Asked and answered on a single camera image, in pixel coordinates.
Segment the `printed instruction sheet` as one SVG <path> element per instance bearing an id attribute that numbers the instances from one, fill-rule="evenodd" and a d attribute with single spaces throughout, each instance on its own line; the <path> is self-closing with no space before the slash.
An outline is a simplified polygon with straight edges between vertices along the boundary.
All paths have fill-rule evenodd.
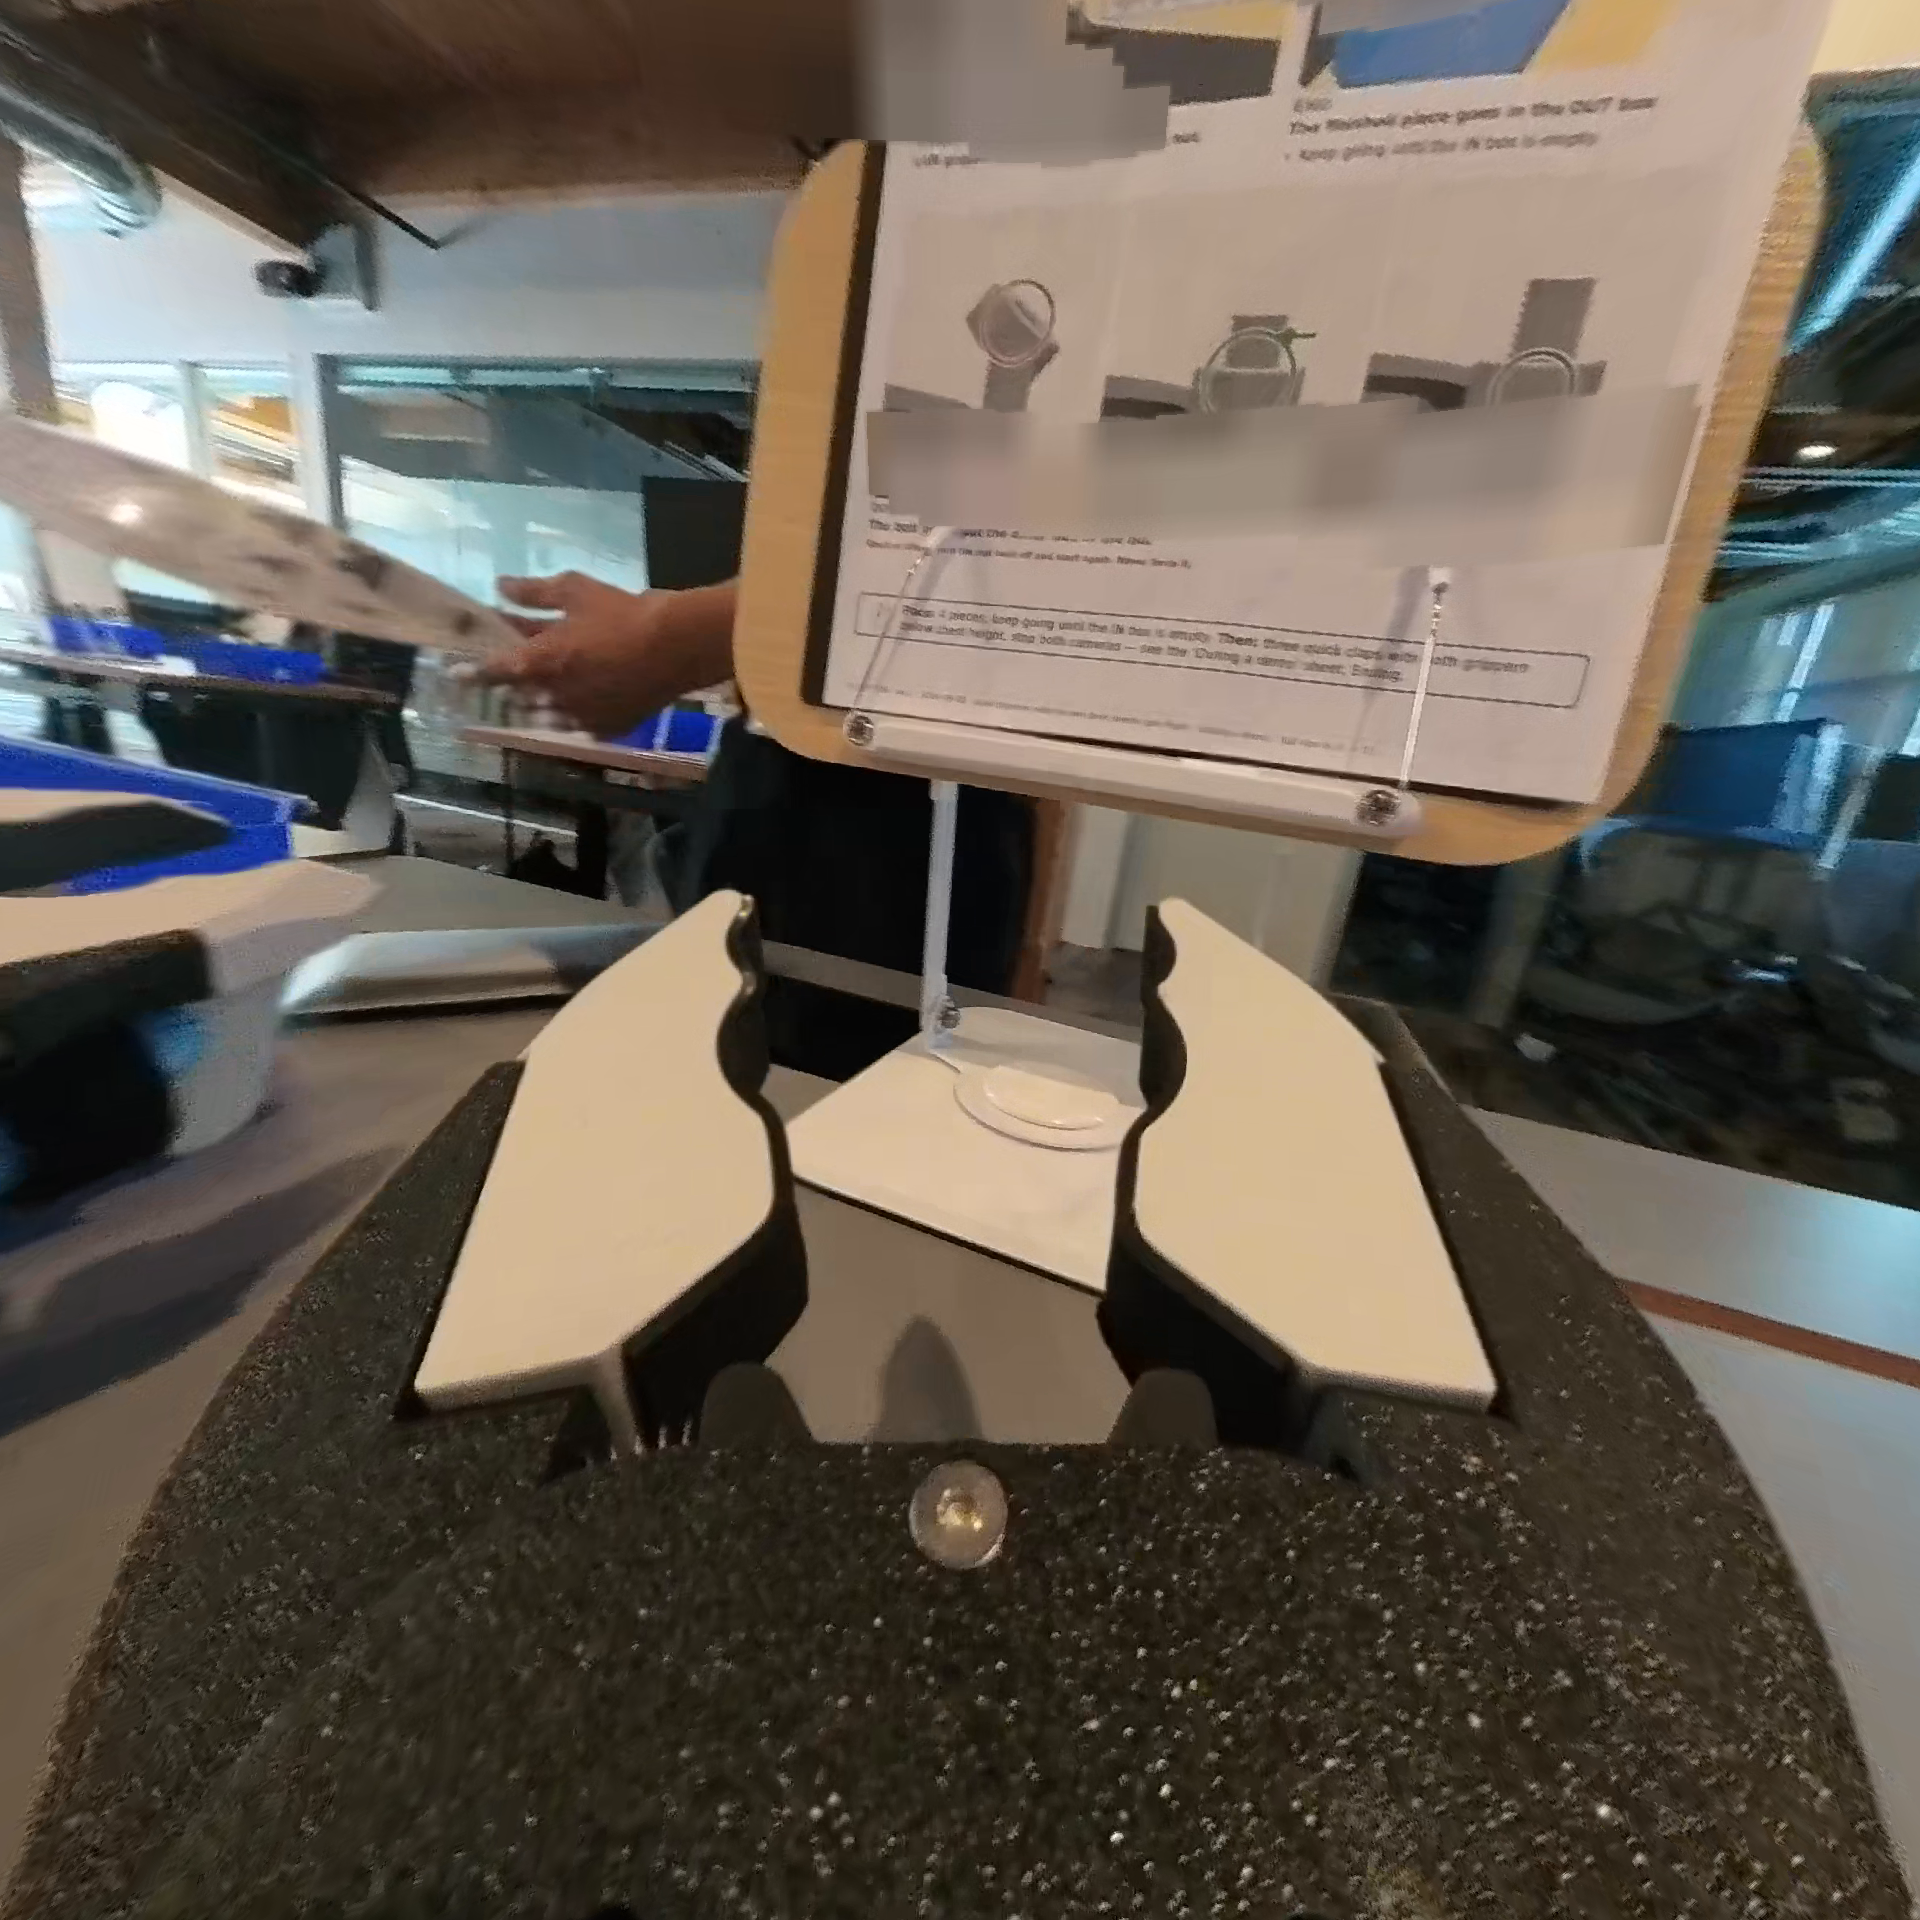
<path id="1" fill-rule="evenodd" d="M 1162 106 L 862 174 L 807 694 L 1597 798 L 1830 4 L 1060 4 Z"/>

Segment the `white paper sheet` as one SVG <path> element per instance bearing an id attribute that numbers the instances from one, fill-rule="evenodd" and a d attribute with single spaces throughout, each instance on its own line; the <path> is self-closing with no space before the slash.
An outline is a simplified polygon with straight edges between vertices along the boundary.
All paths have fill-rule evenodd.
<path id="1" fill-rule="evenodd" d="M 518 643 L 501 613 L 376 547 L 12 412 L 1 498 L 47 536 L 254 613 L 476 660 Z"/>

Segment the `large blue plastic bin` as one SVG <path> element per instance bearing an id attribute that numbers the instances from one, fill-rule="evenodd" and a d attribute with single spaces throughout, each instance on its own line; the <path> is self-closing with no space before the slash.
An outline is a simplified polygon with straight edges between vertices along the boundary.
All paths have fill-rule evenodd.
<path id="1" fill-rule="evenodd" d="M 1 737 L 1 787 L 20 792 L 154 800 L 205 812 L 236 832 L 313 824 L 318 805 L 297 794 L 177 771 L 166 764 L 113 760 L 25 737 Z"/>

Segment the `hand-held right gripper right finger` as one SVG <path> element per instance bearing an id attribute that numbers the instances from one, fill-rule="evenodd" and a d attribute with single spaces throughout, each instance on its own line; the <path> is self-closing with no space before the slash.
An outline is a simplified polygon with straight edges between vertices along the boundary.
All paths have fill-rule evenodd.
<path id="1" fill-rule="evenodd" d="M 1202 1390 L 1226 1449 L 1303 1449 L 1348 1405 L 1497 1411 L 1377 1044 L 1188 901 L 1146 914 L 1138 1093 L 1097 1302 L 1132 1387 Z"/>

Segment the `row of blue bins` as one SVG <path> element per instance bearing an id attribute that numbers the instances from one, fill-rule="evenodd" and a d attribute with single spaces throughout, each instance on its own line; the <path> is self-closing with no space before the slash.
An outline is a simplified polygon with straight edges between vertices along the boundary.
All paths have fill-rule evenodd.
<path id="1" fill-rule="evenodd" d="M 54 651 L 70 659 L 106 659 L 202 682 L 239 682 L 274 688 L 329 683 L 322 656 L 277 650 L 209 632 L 158 632 L 128 619 L 50 616 L 42 624 Z"/>

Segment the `black monitor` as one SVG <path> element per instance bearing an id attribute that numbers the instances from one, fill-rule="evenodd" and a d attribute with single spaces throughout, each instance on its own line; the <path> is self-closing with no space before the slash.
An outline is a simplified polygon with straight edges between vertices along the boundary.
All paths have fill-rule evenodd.
<path id="1" fill-rule="evenodd" d="M 646 586 L 682 592 L 737 576 L 746 485 L 719 477 L 648 475 L 639 485 Z"/>

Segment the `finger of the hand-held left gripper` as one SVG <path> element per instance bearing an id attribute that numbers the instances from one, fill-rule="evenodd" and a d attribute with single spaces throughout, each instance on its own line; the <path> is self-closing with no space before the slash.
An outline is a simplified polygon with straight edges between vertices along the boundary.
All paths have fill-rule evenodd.
<path id="1" fill-rule="evenodd" d="M 1 794 L 1 893 L 96 896 L 158 881 L 252 874 L 293 852 L 294 800 L 231 792 L 176 800 L 152 792 Z"/>
<path id="2" fill-rule="evenodd" d="M 288 977 L 352 936 L 376 881 L 318 859 L 281 859 L 86 896 L 7 896 L 1 962 L 28 964 L 189 933 L 209 977 Z"/>

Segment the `black office chair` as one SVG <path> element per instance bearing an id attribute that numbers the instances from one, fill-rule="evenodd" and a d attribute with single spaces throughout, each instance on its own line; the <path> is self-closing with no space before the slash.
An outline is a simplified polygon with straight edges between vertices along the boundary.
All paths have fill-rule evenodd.
<path id="1" fill-rule="evenodd" d="M 1575 862 L 1569 944 L 1527 995 L 1613 1027 L 1702 1027 L 1785 990 L 1830 1041 L 1916 1076 L 1916 843 L 1833 859 L 1780 835 L 1618 825 Z"/>

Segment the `another person's forearm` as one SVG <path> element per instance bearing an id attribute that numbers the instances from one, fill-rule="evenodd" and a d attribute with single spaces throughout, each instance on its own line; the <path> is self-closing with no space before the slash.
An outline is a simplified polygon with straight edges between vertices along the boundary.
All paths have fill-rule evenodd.
<path id="1" fill-rule="evenodd" d="M 737 579 L 637 596 L 630 659 L 637 717 L 678 705 L 734 705 Z"/>

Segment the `white board stand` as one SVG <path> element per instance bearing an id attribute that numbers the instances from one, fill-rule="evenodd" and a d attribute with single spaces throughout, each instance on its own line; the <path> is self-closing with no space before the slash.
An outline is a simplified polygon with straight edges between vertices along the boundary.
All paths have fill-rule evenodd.
<path id="1" fill-rule="evenodd" d="M 1060 787 L 1129 810 L 1209 810 L 1279 832 L 1399 838 L 1421 824 L 1410 792 L 1420 720 L 1394 776 L 1314 776 L 1190 755 L 935 723 L 855 694 L 857 757 L 929 773 L 933 829 L 918 1030 L 823 1101 L 794 1133 L 800 1179 L 1081 1290 L 1100 1290 L 1119 1144 L 1136 1122 L 1138 1044 L 1038 1014 L 962 1012 L 950 987 L 956 778 Z"/>

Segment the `silver ventilation duct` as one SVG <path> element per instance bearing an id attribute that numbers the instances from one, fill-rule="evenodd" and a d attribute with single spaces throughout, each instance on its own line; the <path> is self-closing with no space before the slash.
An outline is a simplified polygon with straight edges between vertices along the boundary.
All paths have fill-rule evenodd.
<path id="1" fill-rule="evenodd" d="M 152 169 L 106 130 L 102 113 L 72 81 L 28 70 L 23 56 L 1 61 L 4 140 L 64 169 L 80 185 L 96 227 L 111 235 L 154 227 L 161 213 Z"/>

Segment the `grey metal plate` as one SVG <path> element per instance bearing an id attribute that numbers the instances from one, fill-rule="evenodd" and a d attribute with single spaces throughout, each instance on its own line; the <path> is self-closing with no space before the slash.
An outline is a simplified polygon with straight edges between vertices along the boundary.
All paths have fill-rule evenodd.
<path id="1" fill-rule="evenodd" d="M 557 1006 L 654 936 L 636 924 L 353 933 L 288 974 L 279 1009 L 324 1022 Z"/>

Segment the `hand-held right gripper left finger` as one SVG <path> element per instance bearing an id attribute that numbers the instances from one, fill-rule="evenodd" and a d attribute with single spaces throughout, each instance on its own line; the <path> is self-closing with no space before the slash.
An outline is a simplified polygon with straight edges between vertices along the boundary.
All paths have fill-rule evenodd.
<path id="1" fill-rule="evenodd" d="M 722 1376 L 775 1356 L 808 1261 L 762 995 L 753 901 L 717 892 L 527 1044 L 409 1413 L 582 1402 L 614 1456 L 694 1446 Z"/>

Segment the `background work table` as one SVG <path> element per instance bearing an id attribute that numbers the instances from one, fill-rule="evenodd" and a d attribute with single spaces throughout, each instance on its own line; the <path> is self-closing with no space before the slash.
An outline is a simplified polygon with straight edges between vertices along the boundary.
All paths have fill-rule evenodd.
<path id="1" fill-rule="evenodd" d="M 277 788 L 304 800 L 305 838 L 336 852 L 404 845 L 390 693 L 212 677 L 170 656 L 64 656 L 23 641 L 4 643 L 1 660 L 4 737 Z"/>
<path id="2" fill-rule="evenodd" d="M 532 825 L 527 808 L 569 819 L 569 892 L 608 898 L 612 819 L 637 813 L 676 820 L 712 766 L 709 752 L 660 752 L 540 726 L 465 724 L 452 732 L 465 749 L 497 760 L 501 824 L 506 843 Z"/>

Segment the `wooden display board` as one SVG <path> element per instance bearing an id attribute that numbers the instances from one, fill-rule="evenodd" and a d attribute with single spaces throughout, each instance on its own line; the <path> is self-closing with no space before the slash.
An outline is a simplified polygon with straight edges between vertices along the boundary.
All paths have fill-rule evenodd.
<path id="1" fill-rule="evenodd" d="M 940 779 L 857 757 L 842 738 L 847 709 L 817 705 L 807 693 L 808 643 L 820 637 L 825 627 L 846 490 L 847 393 L 857 364 L 857 240 L 869 157 L 889 142 L 981 142 L 992 150 L 1018 136 L 1029 94 L 1039 97 L 1042 133 L 1062 137 L 1054 155 L 1072 157 L 1078 149 L 1141 154 L 1162 137 L 1168 110 L 1146 106 L 1138 86 L 1093 81 L 1088 56 L 1068 48 L 1068 30 L 1055 6 L 1060 4 L 860 4 L 855 130 L 862 140 L 849 140 L 820 161 L 783 216 L 765 307 L 735 660 L 751 717 L 788 749 L 820 762 Z M 1817 56 L 1830 35 L 1830 18 Z M 1676 525 L 1647 648 L 1629 685 L 1597 798 L 1546 805 L 1412 784 L 1421 824 L 1399 838 L 1333 827 L 1286 835 L 1431 865 L 1510 865 L 1561 849 L 1638 779 L 1792 313 L 1817 227 L 1815 198 L 1817 155 L 1808 130 L 1805 90 L 1804 118 L 1774 192 L 1735 342 L 1726 354 Z M 956 782 L 1078 800 L 1060 787 L 1014 784 L 1002 778 L 958 776 Z M 1177 808 L 1168 813 L 1279 832 L 1199 808 Z"/>

